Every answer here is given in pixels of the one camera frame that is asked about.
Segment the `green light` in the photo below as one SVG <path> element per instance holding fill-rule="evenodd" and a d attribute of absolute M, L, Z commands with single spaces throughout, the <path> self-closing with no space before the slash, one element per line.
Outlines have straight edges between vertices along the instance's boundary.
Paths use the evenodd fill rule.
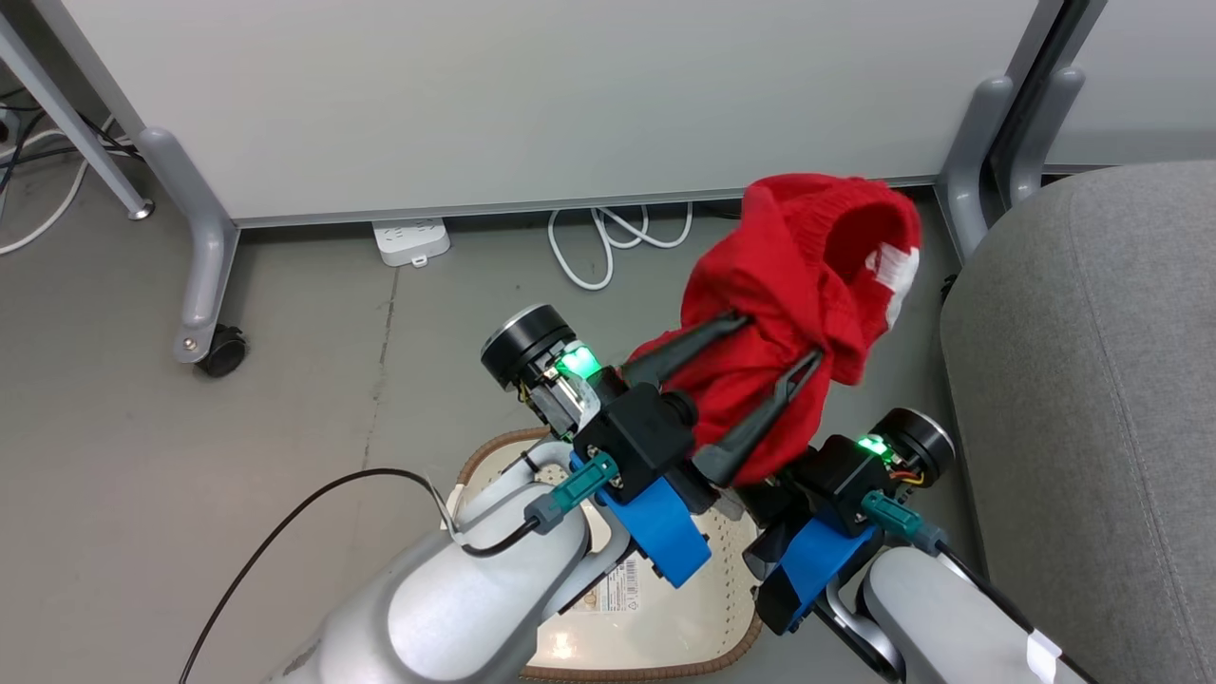
<path fill-rule="evenodd" d="M 886 444 L 883 443 L 883 438 L 877 434 L 867 434 L 861 439 L 857 439 L 857 445 L 878 454 L 886 462 L 890 462 L 891 458 L 894 456 L 894 454 L 891 454 L 890 448 L 888 448 Z"/>
<path fill-rule="evenodd" d="M 587 347 L 570 349 L 557 361 L 558 371 L 569 371 L 584 380 L 595 375 L 599 369 L 599 361 Z"/>

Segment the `white cable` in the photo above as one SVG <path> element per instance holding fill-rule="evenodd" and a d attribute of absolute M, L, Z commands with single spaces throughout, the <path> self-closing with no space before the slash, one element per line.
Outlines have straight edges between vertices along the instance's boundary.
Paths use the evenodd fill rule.
<path fill-rule="evenodd" d="M 113 123 L 114 123 L 114 117 L 113 117 L 113 114 L 111 114 L 111 117 L 106 119 L 106 123 L 101 124 L 101 130 L 109 130 L 109 127 Z M 54 128 L 51 130 L 44 130 L 43 133 L 39 133 L 38 135 L 30 136 L 29 140 L 26 141 L 26 146 L 29 146 L 29 145 L 32 145 L 34 142 L 45 140 L 45 139 L 55 136 L 55 135 L 63 135 L 63 131 L 60 130 L 60 129 L 57 129 L 57 128 Z M 117 142 L 125 145 L 125 142 L 123 140 L 118 140 Z M 13 147 L 12 150 L 5 150 L 4 152 L 0 152 L 0 159 L 11 156 L 15 151 L 16 151 L 16 147 Z M 118 150 L 109 150 L 109 153 L 111 155 L 128 156 L 124 152 L 118 151 Z M 21 250 L 22 247 L 24 247 L 26 245 L 29 245 L 34 240 L 38 240 L 38 237 L 40 235 L 43 235 L 44 232 L 46 232 L 47 230 L 50 230 L 50 228 L 52 225 L 55 225 L 55 222 L 60 220 L 60 217 L 63 215 L 63 212 L 67 212 L 68 207 L 72 206 L 72 201 L 75 200 L 77 194 L 80 192 L 80 184 L 84 183 L 84 174 L 88 170 L 89 170 L 89 162 L 80 162 L 80 168 L 77 169 L 77 175 L 75 175 L 75 179 L 72 181 L 72 187 L 68 190 L 67 197 L 63 198 L 63 202 L 60 203 L 58 208 L 55 209 L 55 212 L 50 215 L 50 218 L 47 218 L 45 222 L 43 222 L 43 224 L 39 225 L 38 228 L 35 228 L 29 235 L 27 235 L 27 236 L 22 237 L 21 240 L 13 242 L 12 245 L 5 245 L 4 247 L 0 247 L 0 256 L 7 254 L 10 252 L 16 252 L 17 250 Z"/>
<path fill-rule="evenodd" d="M 603 245 L 604 248 L 604 259 L 608 262 L 608 273 L 604 274 L 604 279 L 601 280 L 599 282 L 587 282 L 581 277 L 574 275 L 574 271 L 570 270 L 570 264 L 565 263 L 565 257 L 562 256 L 562 250 L 557 246 L 557 237 L 554 237 L 553 235 L 553 225 L 557 222 L 557 214 L 559 213 L 561 211 L 548 214 L 548 246 L 553 248 L 553 256 L 557 257 L 557 264 L 562 267 L 563 271 L 565 271 L 567 277 L 569 277 L 570 281 L 578 285 L 579 287 L 584 290 L 591 290 L 592 292 L 597 290 L 603 290 L 604 287 L 608 286 L 608 282 L 612 281 L 612 274 L 613 274 L 612 251 L 614 247 L 618 250 L 630 250 L 632 247 L 636 247 L 641 242 L 646 242 L 647 245 L 653 245 L 660 250 L 670 250 L 672 247 L 679 247 L 680 245 L 682 245 L 683 241 L 688 237 L 688 231 L 692 229 L 692 202 L 688 202 L 687 212 L 685 213 L 683 231 L 680 234 L 680 237 L 676 237 L 671 242 L 663 242 L 662 240 L 655 240 L 649 235 L 651 214 L 646 209 L 644 204 L 642 206 L 641 230 L 635 228 L 634 224 L 617 215 L 615 212 L 613 212 L 607 207 L 592 207 L 591 220 L 595 222 L 596 224 L 596 231 L 599 234 L 599 243 Z M 634 235 L 634 239 L 624 242 L 618 242 L 617 240 L 613 240 L 612 236 L 608 235 L 608 226 L 604 225 L 604 215 L 615 222 L 617 225 L 631 232 Z"/>

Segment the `beige basket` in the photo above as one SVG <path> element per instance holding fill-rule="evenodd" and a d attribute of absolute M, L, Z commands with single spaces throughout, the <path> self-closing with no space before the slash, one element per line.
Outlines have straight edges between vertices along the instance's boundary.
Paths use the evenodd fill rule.
<path fill-rule="evenodd" d="M 465 464 L 449 508 L 471 500 L 519 453 L 547 431 L 508 432 L 485 443 Z M 557 483 L 565 473 L 547 466 L 536 476 Z M 590 505 L 592 546 L 603 545 L 607 525 Z M 637 554 L 582 600 L 540 627 L 536 656 L 523 677 L 553 682 L 647 682 L 717 672 L 739 660 L 760 634 L 751 601 L 756 584 L 742 553 L 756 527 L 710 509 L 696 517 L 709 536 L 713 557 L 680 590 L 652 572 Z"/>

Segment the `woven trim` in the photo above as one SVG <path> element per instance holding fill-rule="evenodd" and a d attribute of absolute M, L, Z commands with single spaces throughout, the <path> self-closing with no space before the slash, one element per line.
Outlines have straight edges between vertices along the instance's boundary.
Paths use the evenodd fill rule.
<path fill-rule="evenodd" d="M 490 439 L 473 452 L 468 462 L 465 464 L 460 475 L 456 476 L 456 483 L 468 484 L 468 481 L 473 477 L 473 471 L 477 470 L 477 466 L 482 465 L 482 461 L 484 461 L 486 456 L 494 452 L 517 442 L 535 442 L 546 434 L 548 434 L 547 428 L 536 427 L 531 430 L 516 430 L 514 432 L 507 432 Z M 734 665 L 734 661 L 743 657 L 743 654 L 748 652 L 748 650 L 751 649 L 751 645 L 755 644 L 756 639 L 760 637 L 761 624 L 760 615 L 753 612 L 751 624 L 743 634 L 743 638 L 739 639 L 739 643 L 736 644 L 730 651 L 714 660 L 704 662 L 672 665 L 668 667 L 642 667 L 635 669 L 565 669 L 559 667 L 527 666 L 519 675 L 524 679 L 535 679 L 539 682 L 587 682 L 604 684 L 609 682 L 657 682 L 660 679 L 677 679 L 680 677 L 710 674 Z"/>

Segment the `gray fabric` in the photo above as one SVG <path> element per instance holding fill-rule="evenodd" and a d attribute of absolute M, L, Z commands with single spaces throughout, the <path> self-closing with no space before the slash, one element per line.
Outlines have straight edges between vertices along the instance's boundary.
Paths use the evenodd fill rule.
<path fill-rule="evenodd" d="M 941 341 L 997 587 L 1104 683 L 1216 682 L 1216 163 L 1043 189 Z"/>

